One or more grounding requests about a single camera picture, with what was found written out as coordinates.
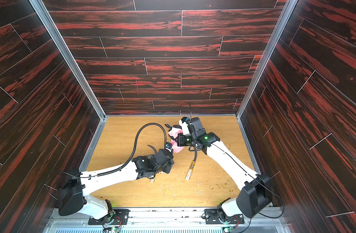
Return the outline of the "small sickle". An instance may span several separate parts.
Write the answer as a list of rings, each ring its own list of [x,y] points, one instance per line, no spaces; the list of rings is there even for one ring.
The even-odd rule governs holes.
[[[194,149],[194,158],[188,168],[188,171],[187,171],[187,174],[186,174],[186,177],[185,179],[188,181],[192,175],[192,172],[193,172],[193,169],[194,169],[194,166],[195,166],[195,163],[196,163],[196,160],[197,160],[197,150]]]
[[[148,145],[148,147],[150,147],[153,150],[153,153],[151,155],[149,155],[149,156],[156,155],[157,150],[152,145]]]

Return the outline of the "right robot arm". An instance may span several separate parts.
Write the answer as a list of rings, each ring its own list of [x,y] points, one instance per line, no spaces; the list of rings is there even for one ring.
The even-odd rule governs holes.
[[[206,132],[198,117],[183,117],[178,125],[168,129],[174,152],[185,146],[202,151],[219,164],[240,189],[237,198],[218,205],[217,215],[223,223],[240,214],[253,218],[272,201],[270,177],[258,174],[241,162],[216,134]]]

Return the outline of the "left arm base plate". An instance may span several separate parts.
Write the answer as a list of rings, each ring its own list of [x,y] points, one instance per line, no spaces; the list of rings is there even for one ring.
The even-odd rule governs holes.
[[[129,219],[129,209],[113,209],[113,213],[95,219],[92,216],[89,218],[88,225],[126,225]]]

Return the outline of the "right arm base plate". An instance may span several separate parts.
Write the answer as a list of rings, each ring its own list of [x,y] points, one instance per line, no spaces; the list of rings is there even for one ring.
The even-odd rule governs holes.
[[[219,210],[217,208],[205,209],[201,217],[205,220],[206,224],[236,225],[245,223],[242,214],[227,216],[222,210]]]

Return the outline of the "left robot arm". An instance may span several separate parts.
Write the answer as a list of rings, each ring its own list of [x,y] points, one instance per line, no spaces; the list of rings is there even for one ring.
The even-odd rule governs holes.
[[[110,218],[114,214],[111,202],[93,197],[91,193],[117,183],[153,178],[159,172],[168,174],[173,158],[173,149],[164,148],[155,155],[138,156],[127,164],[107,169],[85,172],[73,169],[69,172],[71,178],[58,190],[59,215],[81,213],[96,220]]]

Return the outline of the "pink rag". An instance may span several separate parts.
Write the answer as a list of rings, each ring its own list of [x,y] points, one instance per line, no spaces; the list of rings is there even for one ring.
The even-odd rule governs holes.
[[[183,147],[178,144],[179,135],[183,133],[182,127],[180,125],[170,126],[169,124],[165,124],[165,126],[168,128],[168,135],[171,138],[173,152],[179,153],[183,150]]]

